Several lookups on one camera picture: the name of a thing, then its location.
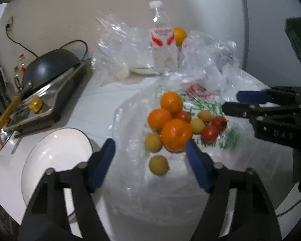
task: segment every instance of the frying pan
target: frying pan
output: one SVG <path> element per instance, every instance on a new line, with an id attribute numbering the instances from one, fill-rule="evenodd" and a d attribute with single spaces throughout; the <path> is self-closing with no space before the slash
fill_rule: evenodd
<path id="1" fill-rule="evenodd" d="M 34 92 L 47 85 L 54 78 L 79 63 L 80 60 L 77 56 L 64 49 L 48 52 L 30 63 L 23 76 L 23 89 L 12 100 L 0 117 L 0 131 L 9 119 L 11 113 L 23 99 L 26 99 Z"/>

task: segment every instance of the table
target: table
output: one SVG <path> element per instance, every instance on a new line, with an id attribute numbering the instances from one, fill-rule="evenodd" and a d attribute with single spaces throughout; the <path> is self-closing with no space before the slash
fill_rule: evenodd
<path id="1" fill-rule="evenodd" d="M 130 98 L 140 89 L 147 87 L 156 79 L 153 77 L 142 78 L 138 75 L 127 81 L 125 84 L 116 82 L 103 87 L 96 86 L 97 80 L 91 78 L 84 81 L 76 90 L 69 105 L 66 108 L 60 122 L 52 128 L 40 133 L 23 137 L 14 154 L 11 154 L 17 140 L 11 137 L 9 142 L 0 151 L 0 204 L 20 224 L 26 205 L 21 194 L 21 174 L 23 165 L 31 149 L 44 136 L 53 129 L 60 127 L 73 127 L 82 130 L 87 136 L 101 146 L 106 137 L 109 136 L 109 126 L 112 124 L 115 109 L 125 99 Z M 289 207 L 291 202 L 287 201 L 281 206 L 281 211 Z M 153 241 L 153 240 L 189 240 L 196 228 L 196 222 L 181 227 L 159 227 L 125 215 L 116 214 L 101 197 L 97 206 L 100 219 L 113 241 Z M 298 220 L 299 211 L 295 213 L 295 220 Z M 282 218 L 283 225 L 289 224 L 288 218 Z M 71 221 L 71 229 L 74 234 L 80 235 L 78 225 Z"/>

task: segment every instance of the white bottle cap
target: white bottle cap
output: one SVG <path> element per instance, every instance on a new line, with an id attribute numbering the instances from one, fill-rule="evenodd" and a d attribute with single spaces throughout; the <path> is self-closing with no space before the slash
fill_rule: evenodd
<path id="1" fill-rule="evenodd" d="M 162 1 L 151 1 L 149 3 L 149 7 L 151 9 L 154 9 L 154 8 L 162 8 L 163 7 L 163 2 Z"/>

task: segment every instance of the white plate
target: white plate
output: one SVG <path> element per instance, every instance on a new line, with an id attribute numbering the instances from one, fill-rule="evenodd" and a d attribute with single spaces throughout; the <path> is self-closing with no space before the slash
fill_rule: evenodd
<path id="1" fill-rule="evenodd" d="M 142 74 L 142 75 L 155 74 L 155 68 L 132 68 L 132 71 L 134 73 Z"/>
<path id="2" fill-rule="evenodd" d="M 77 129 L 63 128 L 52 132 L 35 145 L 23 167 L 21 176 L 22 197 L 27 205 L 40 181 L 49 167 L 56 171 L 68 170 L 79 162 L 87 161 L 93 152 L 88 137 Z M 71 191 L 65 189 L 68 215 L 73 212 Z"/>

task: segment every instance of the small round fruit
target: small round fruit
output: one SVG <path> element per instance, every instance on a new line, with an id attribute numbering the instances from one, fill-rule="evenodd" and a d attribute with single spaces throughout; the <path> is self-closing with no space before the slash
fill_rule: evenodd
<path id="1" fill-rule="evenodd" d="M 168 121 L 161 132 L 161 140 L 168 151 L 181 152 L 185 150 L 186 142 L 193 137 L 192 127 L 181 119 Z"/>
<path id="2" fill-rule="evenodd" d="M 204 122 L 200 118 L 192 119 L 190 122 L 194 134 L 200 134 L 205 128 Z"/>
<path id="3" fill-rule="evenodd" d="M 201 136 L 206 143 L 213 143 L 218 137 L 218 129 L 213 125 L 208 125 L 201 132 Z"/>
<path id="4" fill-rule="evenodd" d="M 147 121 L 151 129 L 161 129 L 171 119 L 172 114 L 168 110 L 157 108 L 148 115 Z"/>
<path id="5" fill-rule="evenodd" d="M 183 101 L 175 92 L 166 92 L 160 99 L 160 107 L 175 114 L 183 109 Z"/>
<path id="6" fill-rule="evenodd" d="M 176 46 L 181 46 L 187 37 L 187 33 L 182 28 L 174 28 Z"/>
<path id="7" fill-rule="evenodd" d="M 181 120 L 186 121 L 187 123 L 189 123 L 192 119 L 192 116 L 189 114 L 189 112 L 182 110 L 182 111 L 179 111 L 175 114 L 175 118 L 181 119 Z"/>
<path id="8" fill-rule="evenodd" d="M 198 118 L 200 118 L 203 122 L 210 122 L 213 116 L 208 110 L 203 110 L 198 114 Z"/>
<path id="9" fill-rule="evenodd" d="M 169 170 L 168 160 L 162 155 L 151 157 L 148 166 L 150 171 L 157 176 L 164 176 Z"/>
<path id="10" fill-rule="evenodd" d="M 145 148 L 150 152 L 156 153 L 162 148 L 160 136 L 157 133 L 149 133 L 145 138 Z"/>
<path id="11" fill-rule="evenodd" d="M 216 116 L 212 119 L 212 125 L 217 127 L 219 132 L 222 132 L 227 127 L 227 120 L 223 116 Z"/>

